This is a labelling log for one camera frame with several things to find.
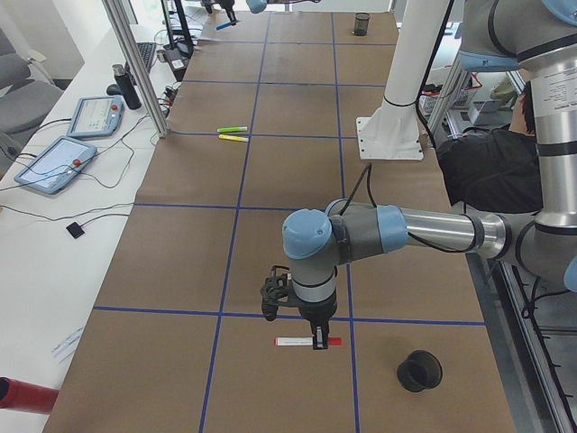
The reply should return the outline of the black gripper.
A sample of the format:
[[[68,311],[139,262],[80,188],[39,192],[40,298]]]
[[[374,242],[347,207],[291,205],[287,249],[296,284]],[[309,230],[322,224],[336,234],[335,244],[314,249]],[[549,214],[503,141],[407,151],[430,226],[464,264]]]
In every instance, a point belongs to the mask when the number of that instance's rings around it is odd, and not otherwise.
[[[298,308],[301,317],[310,323],[314,350],[326,350],[328,348],[329,321],[336,310],[336,297],[330,297],[317,303],[304,302]]]
[[[234,12],[234,0],[219,0],[220,6],[227,12],[230,23],[237,23]]]

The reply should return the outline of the black cup near arm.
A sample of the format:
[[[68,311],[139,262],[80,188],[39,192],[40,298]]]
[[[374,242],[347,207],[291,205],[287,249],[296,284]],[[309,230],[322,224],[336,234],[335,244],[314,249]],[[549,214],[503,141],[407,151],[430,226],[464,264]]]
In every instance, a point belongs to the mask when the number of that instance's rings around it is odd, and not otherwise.
[[[409,392],[421,392],[437,387],[443,379],[439,360],[425,350],[416,350],[398,365],[400,385]]]

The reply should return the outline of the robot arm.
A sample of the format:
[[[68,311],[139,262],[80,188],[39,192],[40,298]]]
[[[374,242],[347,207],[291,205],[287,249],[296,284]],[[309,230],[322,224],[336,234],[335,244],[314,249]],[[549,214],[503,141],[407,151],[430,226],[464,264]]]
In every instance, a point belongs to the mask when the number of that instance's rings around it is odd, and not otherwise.
[[[449,216],[337,199],[282,226],[288,273],[263,289],[262,312],[292,307],[325,349],[340,265],[408,244],[473,252],[576,288],[576,4],[469,1],[461,62],[468,71],[523,69],[528,81],[508,129],[437,145],[448,198],[474,209]]]

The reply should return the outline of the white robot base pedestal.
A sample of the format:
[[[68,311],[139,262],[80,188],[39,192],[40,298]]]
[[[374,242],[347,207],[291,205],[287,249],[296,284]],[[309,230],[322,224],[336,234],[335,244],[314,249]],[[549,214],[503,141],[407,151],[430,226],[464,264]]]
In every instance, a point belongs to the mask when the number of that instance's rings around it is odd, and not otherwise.
[[[382,103],[372,116],[356,119],[361,159],[423,159],[417,103],[452,9],[450,0],[407,2]]]

